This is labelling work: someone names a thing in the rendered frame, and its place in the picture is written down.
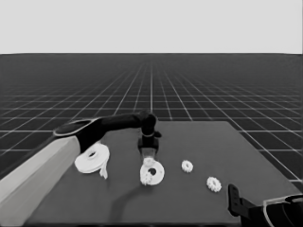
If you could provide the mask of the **white round carrier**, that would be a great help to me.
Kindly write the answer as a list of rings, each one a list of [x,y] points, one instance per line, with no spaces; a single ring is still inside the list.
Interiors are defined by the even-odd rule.
[[[140,168],[140,177],[147,172],[150,172],[152,175],[152,181],[148,185],[157,185],[160,184],[165,177],[165,169],[161,163],[155,161],[155,164],[152,167],[142,166]]]

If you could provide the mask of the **small white T-shaped piece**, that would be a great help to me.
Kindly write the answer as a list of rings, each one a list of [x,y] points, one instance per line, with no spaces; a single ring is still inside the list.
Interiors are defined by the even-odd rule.
[[[100,171],[99,171],[99,175],[101,177],[103,177],[104,179],[108,178],[108,172],[107,172],[107,162],[104,162]]]

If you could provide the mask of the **large thick white disc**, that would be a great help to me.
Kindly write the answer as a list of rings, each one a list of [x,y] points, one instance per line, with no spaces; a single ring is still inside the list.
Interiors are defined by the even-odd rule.
[[[97,142],[80,154],[76,158],[74,165],[80,173],[89,174],[105,168],[109,158],[109,148]]]

